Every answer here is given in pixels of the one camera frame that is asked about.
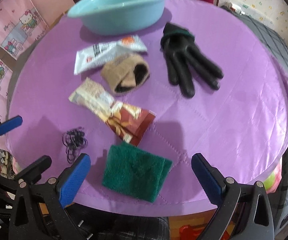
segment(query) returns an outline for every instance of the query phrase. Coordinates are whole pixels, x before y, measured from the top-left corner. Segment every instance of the rolled beige sock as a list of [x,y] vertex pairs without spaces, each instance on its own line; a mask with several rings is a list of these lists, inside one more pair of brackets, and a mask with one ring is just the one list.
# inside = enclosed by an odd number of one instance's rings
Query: rolled beige sock
[[141,86],[149,77],[147,62],[138,54],[124,54],[106,63],[101,76],[114,94],[125,94]]

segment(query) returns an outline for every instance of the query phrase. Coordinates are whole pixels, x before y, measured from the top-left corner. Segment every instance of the snack wrapper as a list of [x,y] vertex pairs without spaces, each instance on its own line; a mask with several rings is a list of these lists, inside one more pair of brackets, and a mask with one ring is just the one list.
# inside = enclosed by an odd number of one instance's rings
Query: snack wrapper
[[147,48],[138,35],[128,36],[119,41],[94,44],[76,53],[74,75],[102,66],[125,53],[145,51]]
[[85,106],[106,123],[123,141],[137,146],[155,114],[117,101],[99,83],[86,80],[70,95],[72,103]]

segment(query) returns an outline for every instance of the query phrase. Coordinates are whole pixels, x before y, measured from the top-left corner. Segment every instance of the black hair tie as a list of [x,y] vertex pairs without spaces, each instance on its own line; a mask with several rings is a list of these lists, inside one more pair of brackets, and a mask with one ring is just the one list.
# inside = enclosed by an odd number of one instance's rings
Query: black hair tie
[[67,131],[62,136],[62,142],[66,146],[67,161],[73,164],[79,151],[87,146],[87,140],[82,127]]

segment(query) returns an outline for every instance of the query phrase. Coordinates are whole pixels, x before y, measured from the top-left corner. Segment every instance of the orange label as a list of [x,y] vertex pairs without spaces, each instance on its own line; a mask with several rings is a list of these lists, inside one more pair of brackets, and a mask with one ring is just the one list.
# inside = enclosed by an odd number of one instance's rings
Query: orange label
[[87,58],[86,58],[86,63],[89,63],[89,62],[91,62],[92,61],[92,57],[91,56],[88,56]]
[[125,38],[122,39],[122,43],[123,43],[124,45],[132,44],[132,43],[134,43],[134,42],[135,42],[135,40],[134,40],[134,38],[131,37],[131,36],[125,37]]

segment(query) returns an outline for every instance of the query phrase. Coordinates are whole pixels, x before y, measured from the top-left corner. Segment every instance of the light blue plastic bowl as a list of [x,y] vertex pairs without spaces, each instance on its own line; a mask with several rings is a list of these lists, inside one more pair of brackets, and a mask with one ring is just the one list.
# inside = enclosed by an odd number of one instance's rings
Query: light blue plastic bowl
[[67,16],[81,18],[93,33],[118,35],[145,29],[162,16],[165,0],[81,0]]

